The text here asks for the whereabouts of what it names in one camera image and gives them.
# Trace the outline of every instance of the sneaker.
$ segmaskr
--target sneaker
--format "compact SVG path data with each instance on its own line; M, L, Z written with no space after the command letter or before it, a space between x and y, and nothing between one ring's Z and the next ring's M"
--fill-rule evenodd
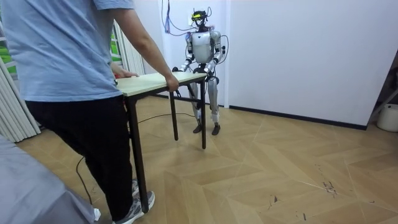
M139 190L138 190L138 180L137 179L133 179L132 180L132 196L136 196L138 194Z
M148 203L149 203L149 210L154 206L155 202L155 193L150 191L148 194ZM141 210L141 201L139 198L134 198L132 200L132 205L130 208L129 213L124 217L122 220L117 222L112 222L112 224L132 224L138 218L142 217L144 212Z

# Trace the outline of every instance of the person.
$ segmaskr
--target person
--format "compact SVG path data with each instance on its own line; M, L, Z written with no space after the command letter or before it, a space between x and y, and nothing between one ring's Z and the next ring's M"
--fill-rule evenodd
M0 0L3 29L17 62L20 92L34 118L85 157L106 196L115 224L143 215L132 196L129 133L123 96L111 63L113 21L142 57L178 88L161 52L141 24L132 0ZM154 193L148 192L150 207Z

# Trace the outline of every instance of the baseboard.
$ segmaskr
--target baseboard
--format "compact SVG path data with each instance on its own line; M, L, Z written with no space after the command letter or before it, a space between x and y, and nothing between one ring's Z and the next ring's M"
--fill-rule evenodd
M290 119L297 119L297 120L302 120L302 121L310 121L310 122L314 122L314 123L329 124L329 125L334 125L334 126L339 126L339 127L344 127L344 128L363 130L363 131L365 131L368 128L368 126L366 126L366 125L350 124L350 123L345 123L345 122L340 122L340 121L330 121L330 120L320 119L320 118L310 118L310 117L300 116L300 115L285 114L285 113L278 113L278 112L273 112L273 111L245 108L245 107L241 107L241 106L230 105L229 108L234 109L234 110L248 111L248 112L252 112L252 113L278 116L278 117L282 117L282 118L290 118Z

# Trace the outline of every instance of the light blue t-shirt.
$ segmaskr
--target light blue t-shirt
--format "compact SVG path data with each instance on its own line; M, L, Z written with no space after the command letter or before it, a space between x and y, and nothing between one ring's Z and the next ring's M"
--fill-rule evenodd
M27 101L118 96L110 68L113 17L132 0L0 0L3 29Z

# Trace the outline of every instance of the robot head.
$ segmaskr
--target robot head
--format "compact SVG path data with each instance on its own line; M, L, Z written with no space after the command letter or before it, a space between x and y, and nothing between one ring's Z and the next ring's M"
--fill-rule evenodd
M207 17L208 15L206 11L195 11L192 14L192 21L197 25L198 32L207 32L210 30L210 27L205 25L207 22Z

